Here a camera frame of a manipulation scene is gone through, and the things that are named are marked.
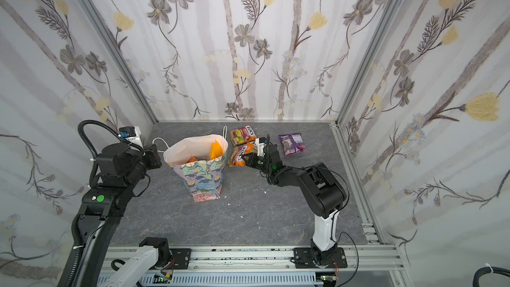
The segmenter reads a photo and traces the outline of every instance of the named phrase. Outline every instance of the gray tabletop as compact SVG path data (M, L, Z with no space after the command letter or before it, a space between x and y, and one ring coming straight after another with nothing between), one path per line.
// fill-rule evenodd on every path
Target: gray tabletop
M162 137L171 146L185 137L221 134L243 123L157 123L150 136ZM270 133L285 165L303 167L323 162L346 180L338 148L327 123L251 123L259 137ZM301 133L304 153L284 156L278 134ZM159 149L164 144L156 141ZM228 155L232 152L229 140ZM165 237L170 245L287 245L309 244L314 214L300 188L268 185L257 170L226 168L221 198L194 203L182 179L167 165L150 170L150 187L133 198L113 238L113 245L139 244L145 237ZM141 181L135 192L146 186ZM345 231L358 244L366 244L356 202L352 199L339 213L337 236ZM343 235L341 243L350 244Z

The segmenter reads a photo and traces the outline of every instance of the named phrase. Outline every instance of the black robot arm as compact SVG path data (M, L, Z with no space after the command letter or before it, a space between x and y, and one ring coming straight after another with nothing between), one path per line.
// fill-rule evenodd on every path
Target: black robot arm
M334 209L340 209L347 198L344 188L338 183L324 163L306 168L285 166L280 159L277 146L267 137L258 139L263 156L256 153L244 155L247 165L266 174L268 183L278 187L300 187L312 212L326 219Z

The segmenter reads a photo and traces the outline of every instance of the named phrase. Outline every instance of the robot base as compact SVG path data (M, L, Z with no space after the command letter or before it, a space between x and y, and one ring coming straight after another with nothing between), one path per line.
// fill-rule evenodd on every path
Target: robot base
M347 259L343 248L334 247L333 257L327 265L316 266L314 263L312 247L310 248L294 248L294 257L291 259L297 269L301 268L335 268L335 261L338 268L347 268Z

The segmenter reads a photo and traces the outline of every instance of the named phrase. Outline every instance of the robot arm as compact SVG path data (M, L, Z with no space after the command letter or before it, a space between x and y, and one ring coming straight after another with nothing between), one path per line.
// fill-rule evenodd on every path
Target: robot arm
M331 265L337 249L335 229L338 211L348 196L324 163L306 168L285 166L277 146L267 137L256 141L258 153L243 155L252 168L265 173L267 182L279 187L300 187L309 208L315 214L315 232L311 240L312 263L317 267Z

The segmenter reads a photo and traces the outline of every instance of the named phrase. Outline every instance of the snack bag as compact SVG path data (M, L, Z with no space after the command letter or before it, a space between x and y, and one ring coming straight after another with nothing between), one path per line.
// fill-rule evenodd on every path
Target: snack bag
M248 142L233 148L232 155L228 161L228 167L244 166L246 162L243 160L243 155L248 153L257 153L257 146L255 145L255 142Z
M306 149L300 133L281 134L278 137L284 146L285 156L301 153Z
M234 146L244 144L246 142L255 141L257 136L250 125L233 129L230 131L230 140Z

